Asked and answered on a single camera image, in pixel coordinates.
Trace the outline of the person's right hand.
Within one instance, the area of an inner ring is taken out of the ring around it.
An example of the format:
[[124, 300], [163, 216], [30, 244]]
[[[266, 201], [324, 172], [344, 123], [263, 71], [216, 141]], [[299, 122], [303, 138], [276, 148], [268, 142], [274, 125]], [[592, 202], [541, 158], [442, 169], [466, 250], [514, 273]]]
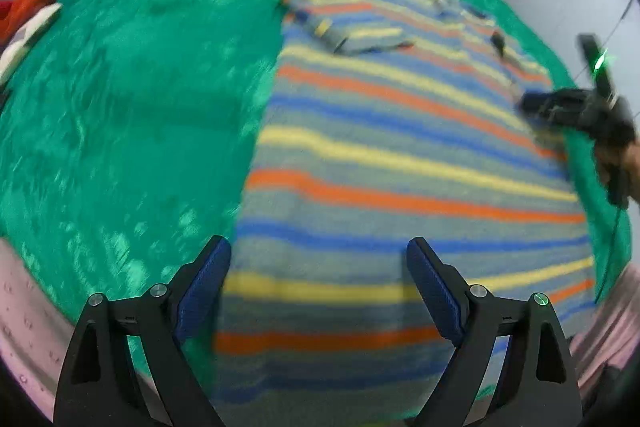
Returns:
[[593, 154], [597, 172], [608, 191], [608, 200], [617, 208], [626, 209], [628, 200], [639, 202], [639, 142], [624, 146], [597, 143]]

